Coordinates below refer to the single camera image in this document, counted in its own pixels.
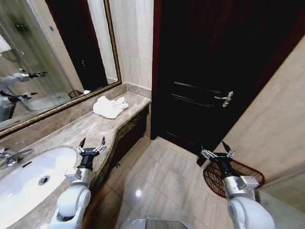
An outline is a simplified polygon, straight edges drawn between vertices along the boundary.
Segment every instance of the wicker basket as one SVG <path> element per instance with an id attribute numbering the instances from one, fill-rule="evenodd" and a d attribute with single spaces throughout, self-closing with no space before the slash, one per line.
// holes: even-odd
<path id="1" fill-rule="evenodd" d="M 241 176 L 252 176 L 258 181 L 261 187 L 265 184 L 264 175 L 256 169 L 250 168 L 238 161 L 232 160 L 230 162 L 232 169 L 234 169 Z M 209 188 L 217 195 L 225 198 L 224 184 L 221 179 L 220 170 L 215 162 L 211 162 L 204 170 L 203 177 Z"/>

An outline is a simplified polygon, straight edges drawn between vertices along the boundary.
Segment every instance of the white sink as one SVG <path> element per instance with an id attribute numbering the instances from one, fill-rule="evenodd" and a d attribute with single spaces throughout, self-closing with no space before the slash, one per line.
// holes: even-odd
<path id="1" fill-rule="evenodd" d="M 46 151 L 31 160 L 23 159 L 0 180 L 0 229 L 14 224 L 38 206 L 64 181 L 66 169 L 75 162 L 76 152 L 68 147 Z"/>

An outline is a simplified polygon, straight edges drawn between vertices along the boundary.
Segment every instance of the floor tile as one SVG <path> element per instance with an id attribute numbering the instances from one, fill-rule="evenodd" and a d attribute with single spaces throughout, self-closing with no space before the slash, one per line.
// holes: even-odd
<path id="1" fill-rule="evenodd" d="M 179 220 L 181 215 L 182 208 L 160 191 L 157 193 L 147 213 L 149 217 L 170 220 Z"/>
<path id="2" fill-rule="evenodd" d="M 214 227 L 217 198 L 191 183 L 183 209 L 209 228 Z"/>
<path id="3" fill-rule="evenodd" d="M 198 167 L 195 162 L 176 153 L 170 165 L 170 169 L 184 178 L 192 180 L 196 166 Z"/>
<path id="4" fill-rule="evenodd" d="M 160 186 L 160 191 L 182 207 L 189 187 L 189 180 L 169 169 Z"/>
<path id="5" fill-rule="evenodd" d="M 161 137 L 157 137 L 155 141 L 164 145 L 164 146 L 166 146 L 166 147 L 168 147 L 168 148 L 170 148 L 171 150 L 177 152 L 178 154 L 180 154 L 180 155 L 182 155 L 182 156 L 184 156 L 184 157 L 186 157 L 186 158 L 188 158 L 192 161 L 197 161 L 197 159 L 198 159 L 197 155 L 195 155 L 195 154 L 193 154 L 193 153 L 191 153 L 191 152 L 189 152 L 189 151 L 187 151 L 187 150 L 185 150 L 185 149 L 175 145 L 174 143 L 171 143 L 171 142 L 169 142 L 169 141 L 167 141 L 167 140 L 165 140 Z"/>
<path id="6" fill-rule="evenodd" d="M 135 178 L 136 173 L 128 168 L 126 165 L 121 164 L 119 168 L 114 167 L 106 181 L 116 194 L 120 197 L 123 196 L 124 190 L 130 185 Z"/>
<path id="7" fill-rule="evenodd" d="M 121 202 L 122 199 L 104 184 L 91 198 L 82 221 L 82 228 L 101 228 Z"/>
<path id="8" fill-rule="evenodd" d="M 123 200 L 141 216 L 146 215 L 148 208 L 157 193 L 151 184 L 136 175 L 133 182 L 125 189 Z"/>
<path id="9" fill-rule="evenodd" d="M 203 177 L 203 167 L 199 167 L 198 165 L 194 168 L 194 174 L 192 177 L 191 182 L 193 184 L 196 184 L 198 187 L 200 187 L 202 190 L 208 192 L 214 197 L 217 197 L 217 195 L 208 187 L 206 184 L 204 177 Z"/>
<path id="10" fill-rule="evenodd" d="M 150 145 L 150 143 L 153 142 L 147 137 L 140 138 L 139 141 L 136 142 L 134 147 L 136 147 L 138 150 L 141 150 L 144 152 L 146 148 Z"/>
<path id="11" fill-rule="evenodd" d="M 203 223 L 185 210 L 182 211 L 181 221 L 193 226 L 194 229 L 208 229 Z"/>
<path id="12" fill-rule="evenodd" d="M 162 155 L 165 153 L 167 148 L 155 141 L 152 141 L 149 146 L 145 149 L 144 153 L 152 157 L 156 161 L 159 161 Z"/>
<path id="13" fill-rule="evenodd" d="M 164 180 L 167 170 L 167 167 L 156 160 L 149 158 L 139 175 L 151 183 L 154 187 L 159 188 Z"/>
<path id="14" fill-rule="evenodd" d="M 124 201 L 118 205 L 106 221 L 103 229 L 126 229 L 139 215 Z"/>
<path id="15" fill-rule="evenodd" d="M 122 163 L 134 172 L 139 173 L 143 169 L 148 159 L 149 157 L 146 154 L 133 147 L 123 157 Z"/>
<path id="16" fill-rule="evenodd" d="M 214 229 L 230 229 L 232 224 L 227 208 L 227 200 L 224 198 L 217 198 L 216 215 Z"/>
<path id="17" fill-rule="evenodd" d="M 176 154 L 177 153 L 175 151 L 171 149 L 166 149 L 166 151 L 162 155 L 160 155 L 158 161 L 169 168 L 171 164 L 174 162 L 174 158 Z"/>

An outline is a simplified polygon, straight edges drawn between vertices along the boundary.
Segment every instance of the faucet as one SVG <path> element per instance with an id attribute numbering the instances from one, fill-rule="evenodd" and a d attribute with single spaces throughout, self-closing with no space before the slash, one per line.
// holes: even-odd
<path id="1" fill-rule="evenodd" d="M 21 161 L 34 152 L 34 149 L 26 149 L 20 152 L 14 152 L 11 149 L 1 149 L 0 158 L 4 160 L 0 161 L 0 169 L 11 167 Z"/>

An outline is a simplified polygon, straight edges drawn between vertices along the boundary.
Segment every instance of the vanity counter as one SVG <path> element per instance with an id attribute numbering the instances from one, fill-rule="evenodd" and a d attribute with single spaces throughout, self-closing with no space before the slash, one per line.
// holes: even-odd
<path id="1" fill-rule="evenodd" d="M 84 147 L 97 147 L 104 136 L 107 149 L 95 157 L 93 161 L 90 190 L 96 191 L 109 167 L 117 143 L 141 118 L 147 115 L 151 102 L 148 98 L 130 92 L 126 92 L 120 97 L 122 96 L 125 97 L 129 107 L 117 118 L 107 119 L 90 112 L 27 148 L 33 148 L 35 150 L 33 156 L 36 156 L 60 146 L 74 148 L 84 137 L 86 138 Z M 79 165 L 80 162 L 81 156 L 77 155 L 75 166 Z M 58 197 L 69 186 L 68 180 L 64 180 L 43 202 L 8 228 L 46 229 L 54 214 Z"/>

